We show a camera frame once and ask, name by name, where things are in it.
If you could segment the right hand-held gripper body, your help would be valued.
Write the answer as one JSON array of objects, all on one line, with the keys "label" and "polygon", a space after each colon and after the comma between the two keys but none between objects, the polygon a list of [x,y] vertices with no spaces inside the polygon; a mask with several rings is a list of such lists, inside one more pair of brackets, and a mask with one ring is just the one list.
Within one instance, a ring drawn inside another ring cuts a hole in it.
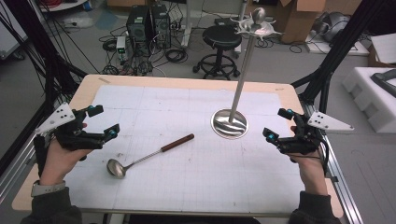
[{"label": "right hand-held gripper body", "polygon": [[318,149],[322,137],[321,131],[353,131],[352,125],[332,118],[322,112],[315,111],[311,116],[294,112],[291,120],[296,127],[293,137],[277,139],[277,149],[282,154],[300,153],[308,154]]}]

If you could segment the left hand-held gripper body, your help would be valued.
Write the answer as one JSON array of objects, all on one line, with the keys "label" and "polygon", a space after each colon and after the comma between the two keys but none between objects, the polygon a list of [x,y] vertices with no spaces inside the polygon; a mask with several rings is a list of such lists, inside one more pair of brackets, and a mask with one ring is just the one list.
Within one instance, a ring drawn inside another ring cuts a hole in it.
[{"label": "left hand-held gripper body", "polygon": [[104,132],[84,131],[83,121],[88,116],[86,108],[72,109],[64,102],[35,129],[35,133],[41,136],[53,134],[63,148],[70,150],[100,149],[105,143]]}]

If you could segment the steel utensil stand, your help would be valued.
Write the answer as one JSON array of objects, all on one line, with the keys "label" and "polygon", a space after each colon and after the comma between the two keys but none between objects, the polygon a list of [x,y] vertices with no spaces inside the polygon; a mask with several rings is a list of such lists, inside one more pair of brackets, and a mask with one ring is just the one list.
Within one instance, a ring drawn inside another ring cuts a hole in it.
[{"label": "steel utensil stand", "polygon": [[242,72],[237,82],[231,108],[223,108],[215,112],[211,118],[213,131],[225,139],[238,139],[248,132],[248,119],[237,111],[239,100],[244,88],[248,67],[257,39],[264,39],[268,35],[279,35],[273,27],[272,21],[266,21],[266,10],[263,7],[254,9],[247,19],[238,22],[237,33],[248,35],[247,49],[242,64]]}]

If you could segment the steel ladle with wooden handle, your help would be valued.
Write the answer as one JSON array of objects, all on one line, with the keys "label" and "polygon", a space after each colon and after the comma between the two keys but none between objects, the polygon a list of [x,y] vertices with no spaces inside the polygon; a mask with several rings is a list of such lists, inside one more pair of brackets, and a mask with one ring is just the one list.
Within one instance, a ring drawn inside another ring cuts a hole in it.
[{"label": "steel ladle with wooden handle", "polygon": [[107,171],[110,175],[113,175],[114,177],[116,177],[118,179],[122,179],[126,176],[127,171],[134,165],[138,164],[139,162],[147,160],[157,154],[164,153],[174,147],[178,147],[184,143],[189,142],[193,138],[194,138],[194,134],[190,133],[180,139],[177,139],[176,141],[174,141],[170,144],[167,144],[167,145],[161,147],[159,150],[157,150],[153,153],[150,153],[141,159],[133,161],[132,163],[130,163],[129,165],[126,165],[126,166],[122,165],[119,161],[117,161],[115,159],[110,159],[106,164]]}]

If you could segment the person's left hand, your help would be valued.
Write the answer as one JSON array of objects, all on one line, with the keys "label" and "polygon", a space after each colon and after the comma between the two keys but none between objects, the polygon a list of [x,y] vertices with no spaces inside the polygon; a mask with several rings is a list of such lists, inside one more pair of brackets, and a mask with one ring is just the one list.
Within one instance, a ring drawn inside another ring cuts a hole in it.
[{"label": "person's left hand", "polygon": [[61,184],[77,162],[91,152],[92,149],[74,151],[64,149],[56,138],[52,139],[49,144],[46,163],[39,178],[39,184],[43,186]]}]

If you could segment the person's right hand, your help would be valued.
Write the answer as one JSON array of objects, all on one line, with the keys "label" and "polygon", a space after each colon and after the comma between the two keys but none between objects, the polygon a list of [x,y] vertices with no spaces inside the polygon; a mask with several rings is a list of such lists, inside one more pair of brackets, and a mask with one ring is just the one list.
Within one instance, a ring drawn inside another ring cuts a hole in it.
[{"label": "person's right hand", "polygon": [[327,196],[328,190],[325,175],[318,152],[314,151],[306,155],[290,153],[289,157],[299,166],[304,190],[310,194]]}]

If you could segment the grey wristwatch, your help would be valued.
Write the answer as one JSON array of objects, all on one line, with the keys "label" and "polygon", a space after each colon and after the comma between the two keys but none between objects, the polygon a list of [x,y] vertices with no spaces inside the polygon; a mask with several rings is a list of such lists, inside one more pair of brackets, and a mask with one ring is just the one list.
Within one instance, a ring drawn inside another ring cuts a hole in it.
[{"label": "grey wristwatch", "polygon": [[37,180],[34,182],[32,186],[31,196],[36,197],[44,194],[49,194],[53,192],[57,192],[63,190],[65,188],[65,182],[62,181],[59,184],[55,185],[41,185],[40,181]]}]

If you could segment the small white electronic box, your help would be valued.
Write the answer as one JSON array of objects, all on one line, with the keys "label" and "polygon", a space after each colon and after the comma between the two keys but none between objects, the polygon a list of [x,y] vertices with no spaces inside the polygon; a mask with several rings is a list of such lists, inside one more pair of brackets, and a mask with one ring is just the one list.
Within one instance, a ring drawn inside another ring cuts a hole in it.
[{"label": "small white electronic box", "polygon": [[116,50],[121,62],[127,60],[127,53],[126,53],[126,38],[124,36],[117,37],[117,45]]}]

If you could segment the white foam block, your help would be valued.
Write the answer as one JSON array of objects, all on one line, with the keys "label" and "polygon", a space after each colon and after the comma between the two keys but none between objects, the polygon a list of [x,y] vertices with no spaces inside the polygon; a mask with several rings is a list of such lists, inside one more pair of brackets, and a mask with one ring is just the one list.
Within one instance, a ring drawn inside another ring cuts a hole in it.
[{"label": "white foam block", "polygon": [[384,67],[355,67],[342,82],[377,133],[396,133],[396,97],[371,79],[388,71]]}]

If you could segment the white grid mat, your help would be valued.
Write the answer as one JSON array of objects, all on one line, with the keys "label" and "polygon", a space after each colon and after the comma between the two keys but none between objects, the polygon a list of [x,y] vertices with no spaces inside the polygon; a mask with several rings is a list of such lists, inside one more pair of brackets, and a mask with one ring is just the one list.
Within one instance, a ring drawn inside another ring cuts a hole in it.
[{"label": "white grid mat", "polygon": [[[95,150],[67,176],[71,201],[80,208],[139,212],[288,214],[299,203],[298,167],[267,143],[269,128],[290,133],[274,93],[245,92],[238,110],[247,133],[229,140],[211,127],[212,115],[231,105],[226,90],[106,85],[94,97],[104,112],[88,119],[88,132],[120,125],[119,136]],[[126,166],[190,133],[187,143],[110,175],[110,159]]]}]

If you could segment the cardboard box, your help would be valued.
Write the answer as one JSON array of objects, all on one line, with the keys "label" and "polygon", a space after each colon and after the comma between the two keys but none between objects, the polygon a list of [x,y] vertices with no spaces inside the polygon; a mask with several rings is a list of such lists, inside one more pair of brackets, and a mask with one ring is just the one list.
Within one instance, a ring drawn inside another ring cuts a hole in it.
[{"label": "cardboard box", "polygon": [[279,0],[276,6],[276,30],[283,43],[305,42],[326,0]]}]

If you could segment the black computer tower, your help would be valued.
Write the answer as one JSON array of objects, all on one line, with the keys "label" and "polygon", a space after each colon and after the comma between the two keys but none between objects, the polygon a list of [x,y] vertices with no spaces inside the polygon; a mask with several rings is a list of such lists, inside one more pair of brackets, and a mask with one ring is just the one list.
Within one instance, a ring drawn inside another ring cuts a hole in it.
[{"label": "black computer tower", "polygon": [[154,4],[151,7],[154,37],[157,44],[163,48],[171,47],[170,17],[167,8],[163,4]]},{"label": "black computer tower", "polygon": [[126,22],[126,28],[133,49],[149,55],[149,42],[153,37],[149,7],[146,5],[133,5]]}]

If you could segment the grey rounded device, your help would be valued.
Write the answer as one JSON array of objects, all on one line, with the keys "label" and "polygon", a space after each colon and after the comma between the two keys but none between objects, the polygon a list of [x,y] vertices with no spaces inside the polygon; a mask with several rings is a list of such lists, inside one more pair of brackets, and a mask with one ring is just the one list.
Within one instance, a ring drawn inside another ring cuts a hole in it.
[{"label": "grey rounded device", "polygon": [[332,42],[347,26],[350,18],[341,12],[324,12],[315,19],[312,30],[325,41]]}]

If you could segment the black padded object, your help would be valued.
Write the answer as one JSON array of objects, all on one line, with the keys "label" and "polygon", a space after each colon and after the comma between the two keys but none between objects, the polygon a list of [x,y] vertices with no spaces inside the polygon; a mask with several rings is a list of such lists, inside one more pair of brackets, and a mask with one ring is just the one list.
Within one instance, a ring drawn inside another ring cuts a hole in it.
[{"label": "black padded object", "polygon": [[384,91],[396,98],[396,86],[389,81],[396,78],[396,69],[388,70],[384,73],[374,73],[370,79]]}]

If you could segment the black round stool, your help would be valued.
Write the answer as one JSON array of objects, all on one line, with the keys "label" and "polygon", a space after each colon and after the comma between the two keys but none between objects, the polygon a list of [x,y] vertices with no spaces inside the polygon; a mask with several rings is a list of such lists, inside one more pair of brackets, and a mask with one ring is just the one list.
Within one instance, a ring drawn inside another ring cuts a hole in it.
[{"label": "black round stool", "polygon": [[224,55],[224,52],[238,47],[242,42],[242,36],[238,35],[231,25],[215,25],[206,28],[202,38],[208,46],[217,52],[203,57],[192,68],[192,72],[204,71],[204,79],[208,76],[225,77],[227,80],[231,79],[230,75],[239,77],[240,72],[236,63],[231,57]]}]

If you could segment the aluminium rail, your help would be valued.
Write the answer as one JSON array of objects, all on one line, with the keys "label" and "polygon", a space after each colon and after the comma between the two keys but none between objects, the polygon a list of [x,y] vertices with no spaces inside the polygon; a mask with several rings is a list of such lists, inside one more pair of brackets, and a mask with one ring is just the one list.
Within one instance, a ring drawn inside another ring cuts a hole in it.
[{"label": "aluminium rail", "polygon": [[31,170],[35,164],[34,139],[35,134],[32,133],[24,140],[17,141],[18,152],[0,175],[0,204],[16,189],[17,182],[24,180],[23,173]]},{"label": "aluminium rail", "polygon": [[[302,103],[302,109],[307,116],[311,116],[313,112],[317,111],[313,105]],[[341,206],[341,219],[346,224],[364,224],[361,213],[354,201],[354,198],[349,190],[344,174],[334,154],[332,144],[328,137],[328,133],[351,133],[353,131],[321,131],[321,137],[325,143],[320,147],[328,160],[326,164],[326,176],[330,178],[330,187],[333,189],[336,199]]]}]

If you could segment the black metal frame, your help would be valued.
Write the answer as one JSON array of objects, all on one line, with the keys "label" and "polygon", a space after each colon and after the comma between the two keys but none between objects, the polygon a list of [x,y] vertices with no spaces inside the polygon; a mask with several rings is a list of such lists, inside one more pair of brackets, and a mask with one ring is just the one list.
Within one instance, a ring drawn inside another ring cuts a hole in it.
[{"label": "black metal frame", "polygon": [[53,45],[50,37],[36,15],[33,5],[29,0],[3,0],[10,13],[14,16],[28,40],[35,47],[40,56],[37,60],[30,53],[30,48],[21,41],[21,38],[13,28],[0,18],[11,34],[20,42],[20,45],[29,56],[36,72],[45,79],[44,103],[37,109],[34,116],[23,128],[17,139],[0,159],[0,176],[10,167],[11,163],[21,151],[22,145],[33,134],[37,127],[54,110],[54,104],[59,99],[70,100],[76,93],[79,84],[72,74],[84,78],[87,73],[64,59]]},{"label": "black metal frame", "polygon": [[304,91],[298,94],[301,103],[313,105],[320,96],[318,110],[326,112],[332,75],[386,2],[387,0],[362,0],[320,66],[313,73],[291,83],[294,89],[306,84]]}]

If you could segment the white metal post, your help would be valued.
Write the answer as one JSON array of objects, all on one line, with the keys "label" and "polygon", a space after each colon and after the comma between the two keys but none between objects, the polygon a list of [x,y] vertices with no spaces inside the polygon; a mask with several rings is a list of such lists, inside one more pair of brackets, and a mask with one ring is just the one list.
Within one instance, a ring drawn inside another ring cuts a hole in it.
[{"label": "white metal post", "polygon": [[189,45],[191,36],[191,2],[192,0],[186,0],[186,25],[181,40],[181,47],[184,49]]}]

